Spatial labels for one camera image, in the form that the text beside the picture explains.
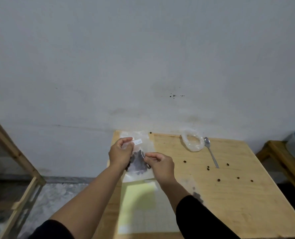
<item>label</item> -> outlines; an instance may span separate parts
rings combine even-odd
[[[134,140],[134,141],[132,141],[132,142],[134,143],[134,145],[138,145],[138,144],[143,143],[143,142],[142,142],[142,139],[137,139],[137,140]]]

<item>spoon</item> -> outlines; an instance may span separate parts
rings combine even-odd
[[[215,159],[211,149],[209,148],[211,146],[211,142],[209,141],[208,137],[204,137],[204,142],[205,142],[205,147],[207,147],[209,149],[209,152],[211,153],[211,156],[213,158],[215,166],[219,169],[218,163],[216,162],[216,159]]]

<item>hand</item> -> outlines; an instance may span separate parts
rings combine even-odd
[[[145,153],[144,161],[153,169],[154,176],[160,186],[176,182],[174,177],[174,162],[162,153]]]
[[[129,159],[131,158],[134,143],[132,137],[120,138],[115,144],[111,146],[109,151],[110,166],[114,166],[123,171],[129,164]],[[126,142],[130,142],[125,149],[122,149],[122,145]]]

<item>finger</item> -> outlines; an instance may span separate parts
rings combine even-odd
[[[162,153],[145,153],[146,157],[156,158],[162,161],[165,158],[165,155]]]
[[[144,161],[153,168],[154,164],[156,164],[158,161],[154,160],[153,158],[145,157]]]
[[[126,142],[132,141],[133,137],[126,137],[126,138],[120,138],[115,142],[114,145],[117,145],[118,147],[122,147],[122,145]]]
[[[126,147],[126,150],[128,150],[130,153],[132,153],[133,148],[134,148],[134,143],[130,142]]]

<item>yellow paper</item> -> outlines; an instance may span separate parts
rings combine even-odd
[[[155,189],[153,180],[122,184],[119,226],[130,224],[136,210],[156,208]]]

